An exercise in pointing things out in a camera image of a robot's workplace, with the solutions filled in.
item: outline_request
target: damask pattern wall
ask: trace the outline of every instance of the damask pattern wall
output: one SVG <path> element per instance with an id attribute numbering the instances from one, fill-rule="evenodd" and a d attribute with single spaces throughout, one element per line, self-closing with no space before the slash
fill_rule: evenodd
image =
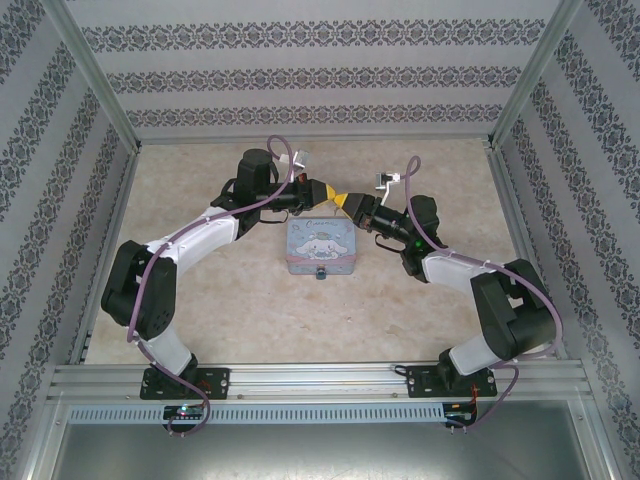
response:
<path id="1" fill-rule="evenodd" d="M 558 0 L 73 0 L 143 140 L 489 133 Z"/>
<path id="2" fill-rule="evenodd" d="M 35 0 L 0 3 L 0 479 L 68 362 L 129 152 Z"/>
<path id="3" fill-rule="evenodd" d="M 502 145 L 623 478 L 640 478 L 640 2 L 589 0 Z"/>

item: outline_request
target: beige floor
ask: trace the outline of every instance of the beige floor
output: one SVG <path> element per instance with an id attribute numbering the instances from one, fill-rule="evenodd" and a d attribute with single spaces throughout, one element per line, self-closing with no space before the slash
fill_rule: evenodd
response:
<path id="1" fill-rule="evenodd" d="M 143 147 L 119 243 L 160 238 L 198 216 L 235 176 L 242 152 L 256 146 L 264 147 Z M 403 171 L 419 154 L 413 191 L 436 198 L 440 238 L 478 258 L 514 258 L 479 140 L 293 146 L 311 152 L 308 175 L 338 192 L 375 194 L 376 172 Z M 404 210 L 401 186 L 387 205 Z M 399 256 L 377 248 L 373 235 L 358 231 L 353 275 L 326 281 L 288 273 L 285 236 L 284 225 L 257 225 L 181 278 L 174 324 L 200 362 L 430 360 L 479 332 L 471 299 L 408 277 Z M 125 330 L 100 312 L 87 363 L 145 362 L 126 344 Z"/>

